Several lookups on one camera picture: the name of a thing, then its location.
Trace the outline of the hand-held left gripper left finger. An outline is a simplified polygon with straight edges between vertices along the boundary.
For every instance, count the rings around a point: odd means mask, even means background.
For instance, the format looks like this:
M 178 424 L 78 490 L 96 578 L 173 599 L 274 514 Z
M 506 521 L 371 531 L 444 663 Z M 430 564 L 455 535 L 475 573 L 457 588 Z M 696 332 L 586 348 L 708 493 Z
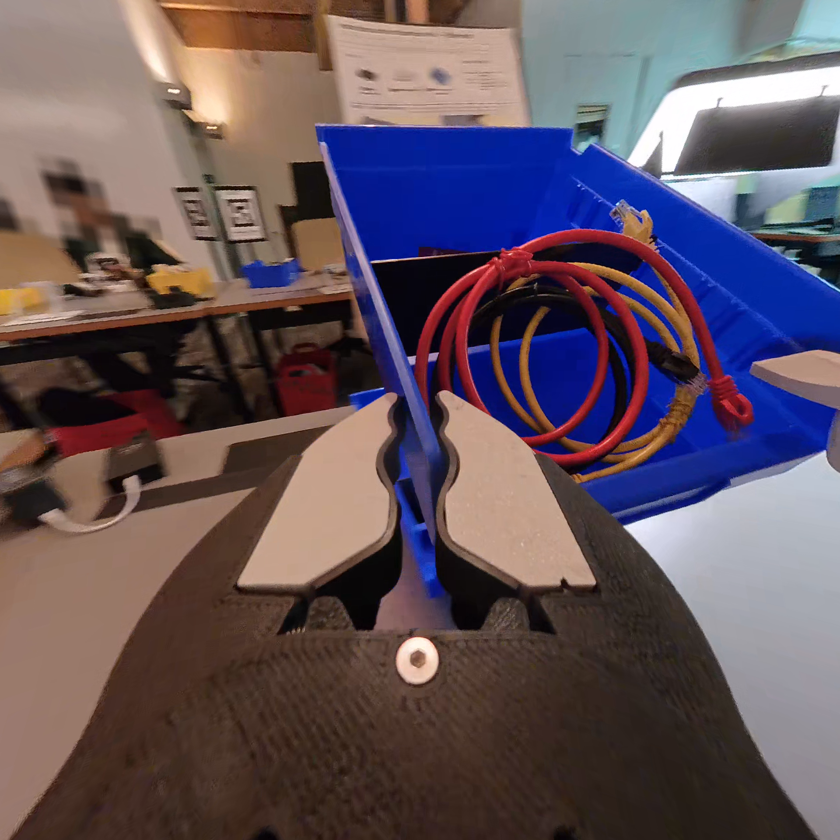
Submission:
M 374 627 L 403 572 L 396 495 L 400 398 L 384 394 L 311 443 L 236 580 L 248 595 L 312 604 L 338 599 L 355 627 Z

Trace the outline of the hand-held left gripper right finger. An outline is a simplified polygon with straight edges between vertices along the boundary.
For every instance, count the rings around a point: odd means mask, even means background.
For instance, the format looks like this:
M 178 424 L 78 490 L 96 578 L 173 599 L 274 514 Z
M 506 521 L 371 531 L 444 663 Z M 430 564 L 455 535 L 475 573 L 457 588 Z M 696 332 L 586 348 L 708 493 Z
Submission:
M 540 623 L 538 599 L 589 595 L 597 581 L 547 467 L 507 426 L 452 392 L 435 396 L 446 475 L 437 495 L 436 573 L 457 627 L 504 599 Z

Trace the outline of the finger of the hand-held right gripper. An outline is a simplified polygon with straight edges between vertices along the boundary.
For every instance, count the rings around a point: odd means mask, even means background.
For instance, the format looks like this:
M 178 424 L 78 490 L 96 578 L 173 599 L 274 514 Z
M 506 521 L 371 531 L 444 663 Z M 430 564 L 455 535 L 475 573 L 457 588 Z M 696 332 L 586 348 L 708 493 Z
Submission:
M 750 373 L 783 392 L 839 408 L 839 353 L 811 350 L 755 361 Z

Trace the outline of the blue plastic bin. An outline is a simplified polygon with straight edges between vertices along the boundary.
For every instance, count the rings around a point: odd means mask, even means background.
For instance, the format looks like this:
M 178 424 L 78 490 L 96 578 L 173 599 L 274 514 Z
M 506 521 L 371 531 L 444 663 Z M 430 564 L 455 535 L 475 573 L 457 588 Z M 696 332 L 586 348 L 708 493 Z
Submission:
M 573 228 L 618 233 L 625 201 L 653 218 L 659 253 L 683 277 L 723 370 L 754 422 L 731 437 L 702 395 L 677 440 L 646 464 L 584 488 L 621 523 L 702 501 L 735 479 L 824 450 L 834 410 L 751 376 L 754 361 L 838 352 L 838 291 L 758 239 L 613 154 L 572 148 L 570 129 L 317 128 L 348 268 L 385 390 L 406 400 L 403 535 L 429 596 L 433 492 L 444 461 L 413 375 L 419 332 L 456 279 L 424 248 L 484 255 Z

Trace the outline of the red bag black top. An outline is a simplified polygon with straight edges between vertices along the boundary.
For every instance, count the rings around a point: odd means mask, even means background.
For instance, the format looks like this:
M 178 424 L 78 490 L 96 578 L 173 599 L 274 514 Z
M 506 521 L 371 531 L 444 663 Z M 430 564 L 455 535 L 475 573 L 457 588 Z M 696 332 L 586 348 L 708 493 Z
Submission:
M 338 376 L 333 352 L 311 342 L 296 344 L 276 363 L 275 386 L 286 416 L 338 407 Z

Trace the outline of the small black device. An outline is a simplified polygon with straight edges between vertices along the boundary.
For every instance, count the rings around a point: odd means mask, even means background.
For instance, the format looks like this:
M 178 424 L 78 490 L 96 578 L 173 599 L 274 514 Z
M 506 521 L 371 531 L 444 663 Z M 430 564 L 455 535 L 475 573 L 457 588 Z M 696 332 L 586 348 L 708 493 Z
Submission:
M 127 443 L 108 451 L 105 477 L 115 494 L 123 492 L 123 482 L 132 476 L 144 486 L 166 475 L 163 454 L 156 439 L 147 432 L 136 434 Z

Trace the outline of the wooden table black legs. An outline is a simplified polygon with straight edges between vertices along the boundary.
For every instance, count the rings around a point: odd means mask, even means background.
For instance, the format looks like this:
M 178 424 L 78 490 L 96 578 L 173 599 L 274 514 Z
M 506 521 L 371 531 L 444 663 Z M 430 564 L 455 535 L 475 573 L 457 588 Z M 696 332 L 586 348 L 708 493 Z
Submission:
M 236 280 L 218 285 L 214 299 L 184 308 L 155 308 L 142 292 L 124 291 L 100 298 L 77 299 L 70 304 L 70 311 L 77 313 L 71 317 L 61 311 L 58 319 L 41 318 L 23 324 L 14 323 L 16 317 L 5 318 L 1 329 L 1 364 L 4 368 L 72 358 L 103 350 L 105 343 L 114 343 L 115 350 L 140 352 L 151 346 L 151 342 L 147 336 L 136 335 L 138 329 L 166 322 L 193 322 L 203 328 L 213 349 L 213 361 L 221 375 L 216 383 L 221 385 L 236 416 L 243 423 L 252 423 L 255 415 L 223 336 L 222 320 L 241 317 L 257 351 L 256 367 L 279 412 L 270 359 L 261 333 L 324 322 L 341 322 L 349 327 L 353 321 L 354 294 L 348 284 L 329 284 L 323 276 L 314 276 L 312 280 L 311 286 L 298 282 L 287 288 L 265 290 L 251 289 L 242 280 Z M 126 331 L 132 331 L 133 335 L 126 336 Z

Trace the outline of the LED panel light on stand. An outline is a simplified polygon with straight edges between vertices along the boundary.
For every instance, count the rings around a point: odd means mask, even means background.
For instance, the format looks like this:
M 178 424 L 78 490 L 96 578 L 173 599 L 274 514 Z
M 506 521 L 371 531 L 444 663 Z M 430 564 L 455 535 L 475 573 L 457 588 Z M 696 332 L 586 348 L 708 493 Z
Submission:
M 838 158 L 839 54 L 679 78 L 628 156 L 666 177 L 823 169 Z

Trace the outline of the small blue bin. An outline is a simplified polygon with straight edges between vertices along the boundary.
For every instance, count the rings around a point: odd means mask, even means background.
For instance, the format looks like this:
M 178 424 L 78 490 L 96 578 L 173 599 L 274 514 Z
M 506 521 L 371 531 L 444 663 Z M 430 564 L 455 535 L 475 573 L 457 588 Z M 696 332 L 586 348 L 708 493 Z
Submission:
M 252 289 L 279 289 L 296 283 L 301 268 L 296 259 L 286 259 L 275 264 L 256 259 L 242 266 L 242 274 Z

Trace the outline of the cardboard box black flap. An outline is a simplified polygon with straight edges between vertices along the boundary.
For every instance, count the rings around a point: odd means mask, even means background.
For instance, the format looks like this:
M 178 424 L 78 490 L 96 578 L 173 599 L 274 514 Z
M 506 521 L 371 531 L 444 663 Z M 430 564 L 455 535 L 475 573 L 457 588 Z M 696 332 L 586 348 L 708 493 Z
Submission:
M 322 161 L 289 164 L 292 204 L 277 205 L 289 257 L 305 271 L 345 269 L 343 243 Z

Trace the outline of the yellow plastic tray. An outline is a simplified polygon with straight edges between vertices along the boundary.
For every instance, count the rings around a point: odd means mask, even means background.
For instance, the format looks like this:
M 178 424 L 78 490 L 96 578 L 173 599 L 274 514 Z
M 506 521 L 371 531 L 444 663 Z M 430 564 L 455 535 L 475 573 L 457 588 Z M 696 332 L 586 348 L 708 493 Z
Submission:
M 215 299 L 217 288 L 208 268 L 163 266 L 150 273 L 146 280 L 156 292 L 165 295 L 182 291 L 195 298 Z

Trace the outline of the framed marker print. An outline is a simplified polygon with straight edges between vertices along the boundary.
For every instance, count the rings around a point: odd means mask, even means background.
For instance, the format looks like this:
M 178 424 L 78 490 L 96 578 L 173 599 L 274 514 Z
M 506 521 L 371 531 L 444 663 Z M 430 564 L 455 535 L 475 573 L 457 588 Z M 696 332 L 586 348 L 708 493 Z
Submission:
M 246 245 L 269 240 L 257 187 L 214 184 L 213 194 L 228 242 Z
M 215 223 L 203 190 L 199 187 L 177 186 L 172 191 L 195 241 L 217 241 Z

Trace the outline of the clipboard with instruction sheet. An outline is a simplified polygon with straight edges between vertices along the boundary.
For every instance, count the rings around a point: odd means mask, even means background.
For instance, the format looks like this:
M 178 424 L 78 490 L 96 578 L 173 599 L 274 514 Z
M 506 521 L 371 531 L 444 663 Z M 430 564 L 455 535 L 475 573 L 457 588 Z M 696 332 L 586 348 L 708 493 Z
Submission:
M 329 16 L 328 31 L 343 124 L 517 128 L 532 123 L 513 29 Z

